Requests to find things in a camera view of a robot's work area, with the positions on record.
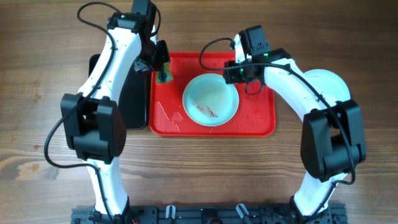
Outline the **green yellow sponge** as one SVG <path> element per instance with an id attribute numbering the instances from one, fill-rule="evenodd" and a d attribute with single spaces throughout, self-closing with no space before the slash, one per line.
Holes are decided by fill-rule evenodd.
<path id="1" fill-rule="evenodd" d="M 161 71 L 157 72 L 156 83 L 164 84 L 173 80 L 172 72 L 170 71 L 170 63 L 164 63 L 164 67 Z"/>

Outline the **mint plate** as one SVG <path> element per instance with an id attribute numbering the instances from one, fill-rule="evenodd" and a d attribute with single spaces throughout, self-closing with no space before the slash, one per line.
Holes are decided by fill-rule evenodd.
<path id="1" fill-rule="evenodd" d="M 193 78 L 182 96 L 188 117 L 202 126 L 215 127 L 227 123 L 239 108 L 239 93 L 233 84 L 215 73 Z"/>
<path id="2" fill-rule="evenodd" d="M 328 70 L 324 70 L 323 74 L 325 78 L 324 89 L 329 95 L 333 95 L 339 101 L 347 101 L 351 99 L 349 88 L 341 77 Z"/>

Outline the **white plate red stain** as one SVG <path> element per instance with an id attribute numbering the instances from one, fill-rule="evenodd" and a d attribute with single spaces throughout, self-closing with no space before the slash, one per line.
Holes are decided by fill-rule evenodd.
<path id="1" fill-rule="evenodd" d="M 313 69 L 304 75 L 323 92 L 334 96 L 338 101 L 351 99 L 347 84 L 337 74 L 329 70 Z"/>

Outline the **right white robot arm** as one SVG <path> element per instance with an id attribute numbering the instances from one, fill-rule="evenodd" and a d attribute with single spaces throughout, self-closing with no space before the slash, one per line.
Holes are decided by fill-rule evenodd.
<path id="1" fill-rule="evenodd" d="M 306 173 L 291 204 L 302 222 L 323 215 L 336 187 L 354 184 L 356 166 L 366 158 L 361 108 L 346 83 L 328 70 L 302 72 L 283 49 L 228 61 L 223 75 L 230 83 L 259 80 L 302 120 Z"/>

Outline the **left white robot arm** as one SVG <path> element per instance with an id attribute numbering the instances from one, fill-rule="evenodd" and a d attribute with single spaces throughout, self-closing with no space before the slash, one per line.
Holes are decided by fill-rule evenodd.
<path id="1" fill-rule="evenodd" d="M 96 203 L 93 221 L 130 221 L 119 157 L 126 125 L 119 102 L 130 71 L 159 71 L 169 62 L 165 41 L 156 39 L 154 12 L 116 12 L 105 28 L 106 42 L 87 81 L 61 100 L 67 145 L 90 173 Z"/>

